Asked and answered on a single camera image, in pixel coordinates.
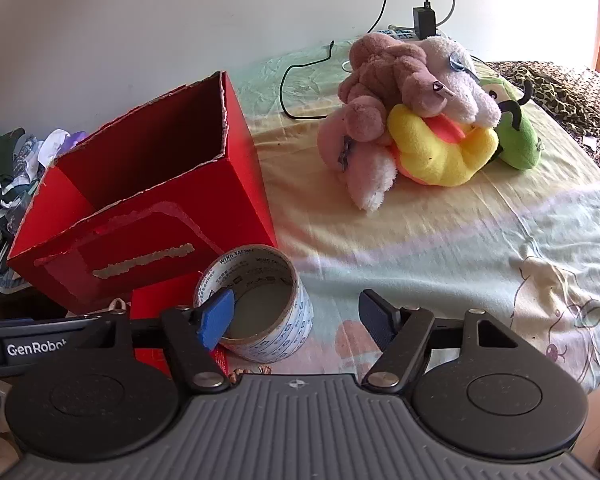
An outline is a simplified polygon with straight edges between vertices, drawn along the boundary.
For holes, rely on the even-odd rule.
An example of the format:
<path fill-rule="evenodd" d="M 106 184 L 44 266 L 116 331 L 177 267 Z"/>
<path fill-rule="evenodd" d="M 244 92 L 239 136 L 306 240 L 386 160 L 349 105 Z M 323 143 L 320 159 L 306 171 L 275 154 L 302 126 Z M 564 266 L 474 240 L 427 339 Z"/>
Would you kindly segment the small red gift box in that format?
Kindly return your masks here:
<path fill-rule="evenodd" d="M 130 318 L 160 318 L 164 310 L 181 306 L 191 307 L 200 278 L 201 272 L 194 271 L 133 289 L 129 301 Z M 134 352 L 137 361 L 155 367 L 168 377 L 171 376 L 161 349 L 136 348 Z"/>

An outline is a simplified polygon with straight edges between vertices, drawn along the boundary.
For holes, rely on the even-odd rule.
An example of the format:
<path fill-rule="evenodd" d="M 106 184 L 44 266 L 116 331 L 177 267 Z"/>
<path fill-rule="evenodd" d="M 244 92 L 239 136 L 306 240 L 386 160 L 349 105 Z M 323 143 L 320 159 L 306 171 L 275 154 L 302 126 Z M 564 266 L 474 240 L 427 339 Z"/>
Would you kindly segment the clear packing tape roll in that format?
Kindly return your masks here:
<path fill-rule="evenodd" d="M 309 338 L 311 299 L 298 271 L 278 249 L 246 245 L 217 258 L 197 284 L 194 305 L 201 306 L 222 288 L 234 294 L 234 316 L 221 344 L 236 356 L 275 363 Z"/>

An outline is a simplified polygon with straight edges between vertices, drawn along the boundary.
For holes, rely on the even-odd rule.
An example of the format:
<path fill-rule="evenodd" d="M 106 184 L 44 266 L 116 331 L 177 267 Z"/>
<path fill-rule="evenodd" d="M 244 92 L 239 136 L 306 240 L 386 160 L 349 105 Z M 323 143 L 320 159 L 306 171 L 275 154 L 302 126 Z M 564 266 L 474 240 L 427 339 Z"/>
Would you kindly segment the large red cardboard box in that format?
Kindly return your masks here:
<path fill-rule="evenodd" d="M 256 147 L 227 73 L 108 122 L 45 171 L 8 256 L 74 313 L 274 245 Z"/>

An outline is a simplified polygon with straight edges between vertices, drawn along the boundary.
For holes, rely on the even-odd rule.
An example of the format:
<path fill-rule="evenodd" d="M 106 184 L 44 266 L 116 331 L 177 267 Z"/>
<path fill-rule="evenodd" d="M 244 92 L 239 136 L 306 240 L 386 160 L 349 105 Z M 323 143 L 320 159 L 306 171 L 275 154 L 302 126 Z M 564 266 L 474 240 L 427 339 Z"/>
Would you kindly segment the pink plush toy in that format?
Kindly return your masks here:
<path fill-rule="evenodd" d="M 478 84 L 475 66 L 463 47 L 441 36 L 403 42 L 418 44 L 426 52 L 430 73 L 455 93 L 440 114 L 459 125 L 495 131 L 501 119 L 500 109 Z M 339 174 L 352 202 L 365 211 L 377 210 L 396 177 L 402 176 L 391 154 L 391 143 L 387 123 L 384 135 L 376 141 L 358 142 L 348 136 L 343 102 L 324 119 L 317 131 L 321 159 Z"/>

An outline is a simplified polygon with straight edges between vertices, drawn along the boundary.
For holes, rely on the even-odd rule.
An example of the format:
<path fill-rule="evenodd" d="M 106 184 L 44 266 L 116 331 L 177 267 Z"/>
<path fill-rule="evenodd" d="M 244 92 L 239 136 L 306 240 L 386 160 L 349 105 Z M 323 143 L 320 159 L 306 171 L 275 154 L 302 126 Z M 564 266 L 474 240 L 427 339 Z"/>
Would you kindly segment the green striped clothing pile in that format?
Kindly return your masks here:
<path fill-rule="evenodd" d="M 38 161 L 43 142 L 23 128 L 0 133 L 0 230 L 14 236 L 44 174 Z"/>

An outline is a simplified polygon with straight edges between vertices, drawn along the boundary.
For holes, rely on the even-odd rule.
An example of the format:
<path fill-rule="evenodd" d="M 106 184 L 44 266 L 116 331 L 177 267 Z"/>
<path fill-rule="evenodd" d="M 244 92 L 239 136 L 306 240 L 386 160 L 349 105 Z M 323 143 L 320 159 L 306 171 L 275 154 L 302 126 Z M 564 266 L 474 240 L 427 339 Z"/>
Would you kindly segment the yellow orange plush toy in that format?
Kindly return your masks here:
<path fill-rule="evenodd" d="M 455 188 L 486 166 L 498 148 L 492 128 L 459 125 L 443 114 L 422 118 L 399 104 L 387 119 L 391 154 L 402 176 Z"/>

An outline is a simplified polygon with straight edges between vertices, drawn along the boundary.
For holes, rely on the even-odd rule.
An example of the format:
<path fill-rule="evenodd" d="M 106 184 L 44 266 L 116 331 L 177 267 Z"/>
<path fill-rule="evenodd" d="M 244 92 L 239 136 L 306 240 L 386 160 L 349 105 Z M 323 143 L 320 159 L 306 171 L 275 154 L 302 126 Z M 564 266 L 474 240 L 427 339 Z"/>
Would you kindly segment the purple tissue pack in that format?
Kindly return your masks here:
<path fill-rule="evenodd" d="M 55 129 L 42 142 L 38 150 L 38 162 L 47 168 L 58 156 L 72 150 L 86 137 L 85 131 L 68 133 L 66 130 Z"/>

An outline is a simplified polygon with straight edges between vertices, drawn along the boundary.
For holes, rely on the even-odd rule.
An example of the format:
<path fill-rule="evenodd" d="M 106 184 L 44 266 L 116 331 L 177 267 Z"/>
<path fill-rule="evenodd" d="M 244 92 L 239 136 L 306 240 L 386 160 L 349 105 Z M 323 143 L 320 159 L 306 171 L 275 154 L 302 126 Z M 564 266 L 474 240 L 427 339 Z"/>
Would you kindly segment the green plush toy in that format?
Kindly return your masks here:
<path fill-rule="evenodd" d="M 524 93 L 520 98 L 501 77 L 483 77 L 480 86 L 498 103 L 501 111 L 500 122 L 495 127 L 498 148 L 492 160 L 499 158 L 517 170 L 532 169 L 540 160 L 543 145 L 524 110 L 533 96 L 531 81 L 524 80 Z"/>

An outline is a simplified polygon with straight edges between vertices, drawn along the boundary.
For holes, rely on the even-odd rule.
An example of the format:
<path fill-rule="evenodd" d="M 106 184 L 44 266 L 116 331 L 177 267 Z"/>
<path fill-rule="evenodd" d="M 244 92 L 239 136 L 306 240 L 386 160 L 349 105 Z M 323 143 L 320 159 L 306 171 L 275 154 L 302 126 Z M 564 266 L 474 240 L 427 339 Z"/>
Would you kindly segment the brown plush toy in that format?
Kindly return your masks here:
<path fill-rule="evenodd" d="M 454 98 L 427 67 L 427 55 L 418 44 L 371 32 L 352 44 L 352 72 L 339 85 L 347 134 L 358 142 L 378 140 L 387 117 L 398 104 L 422 117 L 442 113 Z"/>

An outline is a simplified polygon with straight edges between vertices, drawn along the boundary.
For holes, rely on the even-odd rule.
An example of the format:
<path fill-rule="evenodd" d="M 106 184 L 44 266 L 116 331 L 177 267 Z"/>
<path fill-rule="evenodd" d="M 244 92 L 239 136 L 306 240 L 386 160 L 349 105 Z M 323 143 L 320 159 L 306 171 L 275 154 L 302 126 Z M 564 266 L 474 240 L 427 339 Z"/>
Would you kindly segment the leopard print blanket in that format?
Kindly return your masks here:
<path fill-rule="evenodd" d="M 540 61 L 500 61 L 486 65 L 518 88 L 530 81 L 534 102 L 600 167 L 600 73 Z"/>

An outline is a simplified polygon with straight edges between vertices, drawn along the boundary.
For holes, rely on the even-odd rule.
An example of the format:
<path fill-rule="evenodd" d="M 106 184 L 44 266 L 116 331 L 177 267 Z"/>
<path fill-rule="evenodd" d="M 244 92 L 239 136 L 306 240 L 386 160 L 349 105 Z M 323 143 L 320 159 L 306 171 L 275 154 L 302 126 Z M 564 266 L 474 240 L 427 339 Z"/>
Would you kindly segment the white power strip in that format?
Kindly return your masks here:
<path fill-rule="evenodd" d="M 419 38 L 413 27 L 402 27 L 389 25 L 386 28 L 378 29 L 378 32 L 390 36 L 400 41 L 418 41 Z"/>

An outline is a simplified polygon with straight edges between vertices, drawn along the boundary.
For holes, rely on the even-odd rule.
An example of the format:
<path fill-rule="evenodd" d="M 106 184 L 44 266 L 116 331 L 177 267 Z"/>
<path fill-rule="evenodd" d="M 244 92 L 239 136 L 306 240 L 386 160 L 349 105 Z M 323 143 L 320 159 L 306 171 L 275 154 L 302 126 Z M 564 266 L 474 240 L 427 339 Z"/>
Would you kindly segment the black power adapter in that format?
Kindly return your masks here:
<path fill-rule="evenodd" d="M 425 0 L 422 6 L 412 9 L 414 32 L 419 40 L 434 36 L 437 32 L 436 12 L 431 4 Z"/>

